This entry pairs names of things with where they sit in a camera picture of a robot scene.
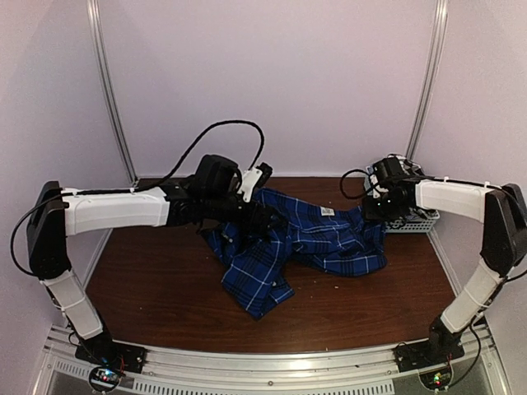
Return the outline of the blue plaid long sleeve shirt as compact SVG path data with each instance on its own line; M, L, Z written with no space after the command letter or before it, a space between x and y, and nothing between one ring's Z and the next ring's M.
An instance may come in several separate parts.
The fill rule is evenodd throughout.
M260 236L226 222L202 237L226 269L223 288L256 320L294 295L282 274L290 261L340 277L365 276L388 264L385 225L364 221L361 207L335 211L271 188L254 199L275 209L283 223Z

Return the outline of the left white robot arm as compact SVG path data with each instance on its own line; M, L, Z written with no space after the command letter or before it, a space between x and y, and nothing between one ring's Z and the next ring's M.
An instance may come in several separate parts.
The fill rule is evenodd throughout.
M28 216L30 272L47 288L77 335L87 341L87 353L100 365L111 365L119 349L103 335L103 319L72 269L67 237L138 226L197 225L206 220L234 222L264 234L273 211L256 202L253 194L272 173L266 163L241 172L226 157L205 155L195 174L178 183L165 180L145 188L97 191L61 188L50 181Z

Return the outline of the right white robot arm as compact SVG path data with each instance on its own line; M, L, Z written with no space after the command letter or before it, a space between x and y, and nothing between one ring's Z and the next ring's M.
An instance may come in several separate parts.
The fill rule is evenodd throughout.
M454 340L488 309L512 272L526 256L526 199L517 184L452 179L427 175L404 156L389 155L366 168L361 200L368 221L404 221L438 212L479 230L474 272L455 299L431 325L422 356L433 364L454 349Z

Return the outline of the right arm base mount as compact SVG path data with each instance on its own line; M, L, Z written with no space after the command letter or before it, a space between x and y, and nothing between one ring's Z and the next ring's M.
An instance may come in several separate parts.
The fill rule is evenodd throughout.
M464 356L460 345L462 332L452 332L436 317L429 327L428 338L414 343L400 342L394 349L394 360L400 373L444 364L450 357Z

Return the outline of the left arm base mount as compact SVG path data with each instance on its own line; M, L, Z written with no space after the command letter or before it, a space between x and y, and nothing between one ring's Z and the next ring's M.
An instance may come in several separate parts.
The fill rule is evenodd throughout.
M140 374L146 353L147 350L142 346L115 342L110 337L100 334L88 340L80 338L75 357L93 365L109 367L118 372Z

